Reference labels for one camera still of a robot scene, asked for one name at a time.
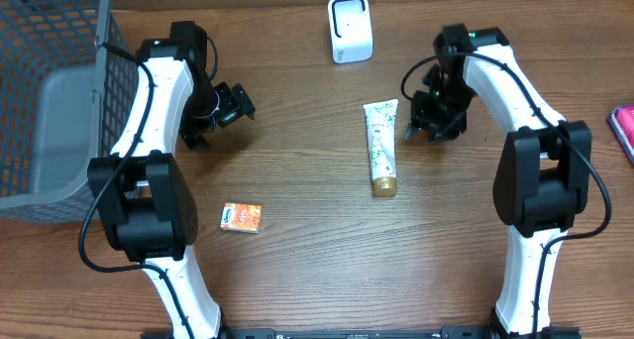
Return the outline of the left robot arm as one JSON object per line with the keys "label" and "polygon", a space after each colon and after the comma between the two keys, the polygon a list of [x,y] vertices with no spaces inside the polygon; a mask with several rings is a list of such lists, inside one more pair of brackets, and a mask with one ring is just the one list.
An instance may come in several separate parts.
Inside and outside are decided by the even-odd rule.
{"label": "left robot arm", "polygon": [[215,48],[193,21],[174,22],[165,39],[148,39],[130,54],[138,85],[125,128],[106,157],[87,168],[94,196],[78,238],[78,254],[104,274],[144,272],[171,321],[170,338],[230,338],[195,257],[194,197],[175,160],[177,140],[205,145],[205,133],[225,128],[256,107],[241,84],[213,82],[207,53]]}

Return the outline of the red purple pad pack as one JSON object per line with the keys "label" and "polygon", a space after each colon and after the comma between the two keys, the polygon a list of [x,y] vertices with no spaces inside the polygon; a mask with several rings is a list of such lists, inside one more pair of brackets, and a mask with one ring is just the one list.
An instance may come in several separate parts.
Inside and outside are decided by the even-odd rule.
{"label": "red purple pad pack", "polygon": [[619,106],[615,108],[606,119],[619,142],[626,158],[631,165],[634,164],[633,133],[634,118],[633,106]]}

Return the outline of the white tube with gold cap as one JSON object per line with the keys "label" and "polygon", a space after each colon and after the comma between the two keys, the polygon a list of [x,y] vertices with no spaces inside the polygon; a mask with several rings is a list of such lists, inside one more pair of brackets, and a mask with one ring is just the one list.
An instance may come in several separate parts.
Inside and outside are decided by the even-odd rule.
{"label": "white tube with gold cap", "polygon": [[378,197],[394,196],[398,190],[395,161],[397,106],[397,99],[364,106],[372,193]]}

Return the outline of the orange small box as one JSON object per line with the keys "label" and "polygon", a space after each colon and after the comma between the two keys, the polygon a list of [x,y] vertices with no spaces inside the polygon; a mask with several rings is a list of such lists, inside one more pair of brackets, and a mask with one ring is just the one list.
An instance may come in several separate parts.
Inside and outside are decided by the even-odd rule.
{"label": "orange small box", "polygon": [[262,210],[260,205],[225,203],[220,228],[226,231],[259,233]]}

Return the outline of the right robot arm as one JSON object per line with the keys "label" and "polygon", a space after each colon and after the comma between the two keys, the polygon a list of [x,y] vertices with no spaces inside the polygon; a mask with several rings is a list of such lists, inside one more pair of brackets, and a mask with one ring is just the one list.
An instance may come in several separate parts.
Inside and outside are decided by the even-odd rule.
{"label": "right robot arm", "polygon": [[426,132],[431,143],[456,139],[479,97],[504,137],[492,197],[507,245],[491,337],[580,337],[575,327],[552,325],[548,304],[558,254],[587,203],[588,126],[567,121],[541,97],[498,28],[446,26],[433,48],[422,79],[427,88],[408,98],[406,135]]}

